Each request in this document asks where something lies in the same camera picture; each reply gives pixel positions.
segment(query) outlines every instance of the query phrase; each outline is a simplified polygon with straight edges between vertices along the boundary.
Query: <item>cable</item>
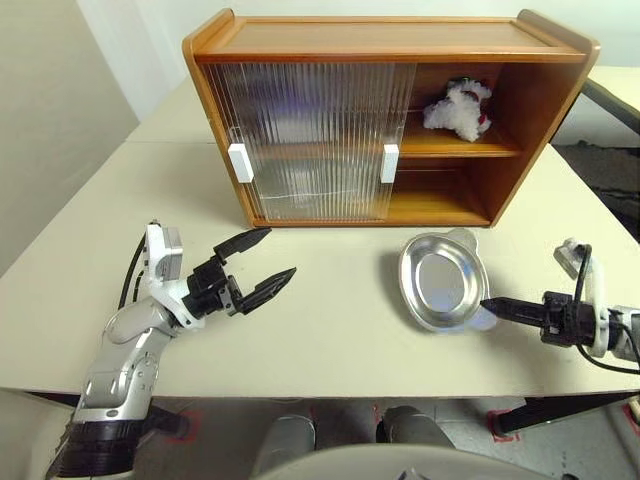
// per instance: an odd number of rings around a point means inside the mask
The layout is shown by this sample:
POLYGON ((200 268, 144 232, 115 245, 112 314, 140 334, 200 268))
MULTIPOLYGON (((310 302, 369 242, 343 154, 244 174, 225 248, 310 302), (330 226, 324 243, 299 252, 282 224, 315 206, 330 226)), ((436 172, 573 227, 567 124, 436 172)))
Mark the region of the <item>cable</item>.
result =
MULTIPOLYGON (((580 299, 582 298, 582 288, 584 287, 584 279, 587 274, 587 267, 589 265, 589 261, 591 260, 591 250, 592 250, 591 245, 582 245, 582 246, 584 247, 584 256, 582 257, 582 263, 580 264, 580 272, 578 273, 578 280, 576 281, 576 291, 573 296, 573 310, 575 315, 574 318, 576 319, 579 318, 578 314, 580 313, 580 299)), ((600 368, 604 368, 605 370, 610 370, 612 372, 640 375, 640 352, 638 351, 638 346, 636 345, 636 342, 631 336, 631 329, 621 322, 619 322, 618 324, 623 328, 625 333, 629 336, 629 340, 631 341, 631 346, 633 348, 633 353, 636 357, 636 361, 638 362, 638 367, 639 367, 638 370, 634 370, 632 368, 616 367, 614 365, 607 365, 606 363, 599 362, 598 360, 593 358, 591 355, 589 355, 585 351, 582 345, 578 344, 576 345, 576 347, 578 348, 578 351, 580 352, 580 354, 587 361, 591 362, 592 364, 600 368)))
POLYGON ((138 277, 136 278, 136 283, 133 285, 133 298, 134 302, 138 301, 138 289, 140 288, 140 280, 142 280, 142 276, 144 275, 144 270, 140 270, 138 273, 138 277))
POLYGON ((124 285, 122 285, 122 292, 120 293, 118 310, 124 307, 124 304, 127 303, 127 293, 129 293, 129 286, 131 285, 133 270, 136 268, 136 263, 138 263, 138 259, 140 258, 140 254, 142 253, 142 249, 144 248, 144 240, 145 240, 145 235, 143 235, 142 238, 140 239, 140 243, 138 243, 138 247, 136 248, 136 251, 133 254, 133 258, 131 259, 129 268, 127 269, 127 274, 124 277, 124 285))

